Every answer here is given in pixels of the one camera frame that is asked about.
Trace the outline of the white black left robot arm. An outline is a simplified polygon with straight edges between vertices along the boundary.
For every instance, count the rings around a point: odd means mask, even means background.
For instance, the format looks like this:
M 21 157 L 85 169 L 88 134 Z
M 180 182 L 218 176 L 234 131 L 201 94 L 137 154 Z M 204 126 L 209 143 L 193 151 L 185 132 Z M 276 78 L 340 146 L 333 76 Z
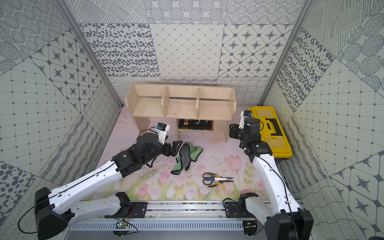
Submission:
M 91 173 L 50 190 L 46 187 L 36 191 L 34 214 L 39 240 L 48 240 L 75 223 L 96 217 L 125 218 L 134 208 L 125 192 L 113 196 L 84 201 L 84 198 L 111 183 L 148 165 L 160 155 L 176 156 L 182 141 L 166 143 L 166 133 L 146 133 L 125 151 L 113 156 L 110 161 Z

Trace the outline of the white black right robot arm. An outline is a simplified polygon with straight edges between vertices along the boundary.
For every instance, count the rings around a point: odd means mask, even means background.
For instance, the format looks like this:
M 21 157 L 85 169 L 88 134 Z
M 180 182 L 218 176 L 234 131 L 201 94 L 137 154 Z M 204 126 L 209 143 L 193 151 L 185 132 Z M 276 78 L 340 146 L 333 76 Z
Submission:
M 240 210 L 263 225 L 269 240 L 308 240 L 314 219 L 292 196 L 260 131 L 260 120 L 251 116 L 242 115 L 240 124 L 230 125 L 230 137 L 240 141 L 240 148 L 258 171 L 270 198 L 267 205 L 254 193 L 242 194 Z

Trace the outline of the yellow and black toolbox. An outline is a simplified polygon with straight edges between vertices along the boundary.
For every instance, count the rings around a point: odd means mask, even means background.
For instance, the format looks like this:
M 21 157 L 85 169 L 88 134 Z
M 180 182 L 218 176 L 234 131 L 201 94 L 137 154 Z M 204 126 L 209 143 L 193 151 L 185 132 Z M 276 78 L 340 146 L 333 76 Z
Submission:
M 276 159 L 289 159 L 293 152 L 273 107 L 251 107 L 253 118 L 259 119 L 261 139 L 268 143 Z

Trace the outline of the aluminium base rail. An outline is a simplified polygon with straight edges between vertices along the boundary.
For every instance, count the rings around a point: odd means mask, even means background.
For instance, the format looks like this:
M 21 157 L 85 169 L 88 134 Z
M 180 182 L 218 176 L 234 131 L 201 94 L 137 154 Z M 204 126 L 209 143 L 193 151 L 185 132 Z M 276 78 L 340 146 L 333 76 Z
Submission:
M 132 203 L 133 213 L 126 218 L 96 217 L 70 225 L 66 231 L 112 231 L 123 237 L 143 231 L 243 231 L 243 221 L 263 225 L 251 214 L 242 212 L 238 201 L 169 201 Z M 126 230 L 115 229 L 116 222 L 128 224 Z

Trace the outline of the black gold patterned book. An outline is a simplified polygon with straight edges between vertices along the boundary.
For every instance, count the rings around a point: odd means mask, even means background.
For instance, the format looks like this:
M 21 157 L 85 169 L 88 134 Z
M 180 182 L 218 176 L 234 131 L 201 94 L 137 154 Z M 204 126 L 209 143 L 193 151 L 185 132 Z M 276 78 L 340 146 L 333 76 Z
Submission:
M 208 131 L 214 130 L 214 122 L 210 120 L 187 120 L 179 119 L 178 123 L 179 130 L 187 131 Z

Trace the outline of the blue yellow handled scissors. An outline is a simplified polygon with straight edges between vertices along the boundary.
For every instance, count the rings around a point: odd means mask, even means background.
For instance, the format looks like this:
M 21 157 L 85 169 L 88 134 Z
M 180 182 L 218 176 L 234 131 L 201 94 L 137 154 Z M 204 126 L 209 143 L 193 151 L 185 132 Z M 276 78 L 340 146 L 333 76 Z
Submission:
M 203 184 L 207 188 L 214 188 L 220 184 L 231 182 L 234 182 L 232 177 L 220 177 L 219 175 L 213 173 L 203 174 Z

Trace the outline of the right black circuit board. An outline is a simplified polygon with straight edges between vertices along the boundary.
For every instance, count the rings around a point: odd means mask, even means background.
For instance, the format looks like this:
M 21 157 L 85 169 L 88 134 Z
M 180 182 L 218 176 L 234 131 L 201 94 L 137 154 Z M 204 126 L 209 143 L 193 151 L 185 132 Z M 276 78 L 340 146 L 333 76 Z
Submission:
M 244 234 L 253 236 L 258 232 L 258 223 L 255 221 L 243 221 Z

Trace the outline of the left green circuit board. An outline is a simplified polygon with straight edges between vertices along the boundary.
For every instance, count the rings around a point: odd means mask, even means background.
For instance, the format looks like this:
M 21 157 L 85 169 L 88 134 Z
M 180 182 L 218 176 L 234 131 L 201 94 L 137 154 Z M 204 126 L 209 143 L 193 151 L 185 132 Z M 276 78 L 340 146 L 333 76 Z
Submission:
M 121 222 L 121 221 L 117 221 L 116 222 L 116 226 L 115 226 L 115 229 L 119 230 L 126 230 L 128 228 L 128 224 L 125 223 L 125 222 Z

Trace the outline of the green grey microfibre cloth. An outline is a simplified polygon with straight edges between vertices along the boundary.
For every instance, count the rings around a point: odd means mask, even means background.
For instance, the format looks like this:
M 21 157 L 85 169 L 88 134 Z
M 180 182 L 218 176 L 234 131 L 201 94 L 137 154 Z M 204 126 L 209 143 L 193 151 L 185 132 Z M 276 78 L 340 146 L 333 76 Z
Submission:
M 191 163 L 195 163 L 202 152 L 202 147 L 194 146 L 192 143 L 183 144 L 176 157 L 177 164 L 171 170 L 171 174 L 179 175 L 182 171 L 188 171 Z

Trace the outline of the light wooden bookshelf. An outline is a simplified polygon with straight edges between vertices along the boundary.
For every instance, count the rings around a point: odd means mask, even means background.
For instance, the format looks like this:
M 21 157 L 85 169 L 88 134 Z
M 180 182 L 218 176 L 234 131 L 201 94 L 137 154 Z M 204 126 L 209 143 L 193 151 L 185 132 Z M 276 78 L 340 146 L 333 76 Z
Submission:
M 231 87 L 134 84 L 125 104 L 139 131 L 149 128 L 151 118 L 213 121 L 213 133 L 229 139 L 229 126 L 237 108 Z

